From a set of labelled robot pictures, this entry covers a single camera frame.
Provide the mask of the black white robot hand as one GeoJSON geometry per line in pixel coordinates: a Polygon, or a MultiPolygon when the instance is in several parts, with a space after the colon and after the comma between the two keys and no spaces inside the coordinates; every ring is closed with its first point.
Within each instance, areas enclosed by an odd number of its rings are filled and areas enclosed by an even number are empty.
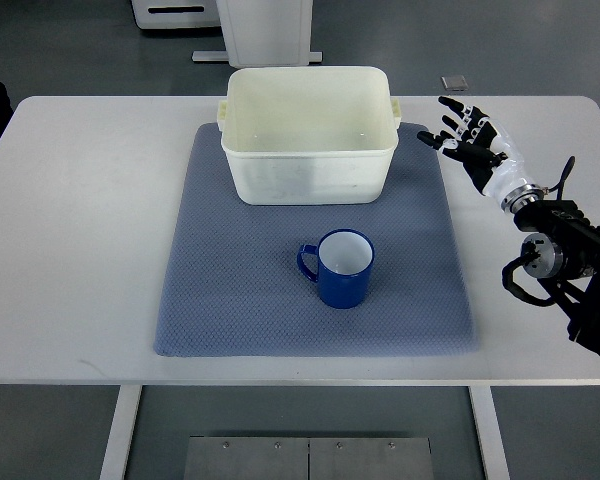
{"type": "Polygon", "coordinates": [[[514,191],[530,184],[524,157],[504,127],[475,105],[440,96],[438,102],[453,117],[438,134],[421,131],[417,138],[445,157],[461,163],[477,191],[502,203],[514,191]]]}

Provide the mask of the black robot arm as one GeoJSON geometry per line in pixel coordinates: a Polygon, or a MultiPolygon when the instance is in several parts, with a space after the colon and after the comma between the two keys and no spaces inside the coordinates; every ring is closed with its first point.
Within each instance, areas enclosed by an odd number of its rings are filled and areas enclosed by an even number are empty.
{"type": "Polygon", "coordinates": [[[503,268],[502,284],[527,304],[559,306],[569,340],[600,356],[600,226],[563,197],[574,164],[570,157],[551,188],[525,185],[504,198],[503,210],[528,236],[503,268]]]}

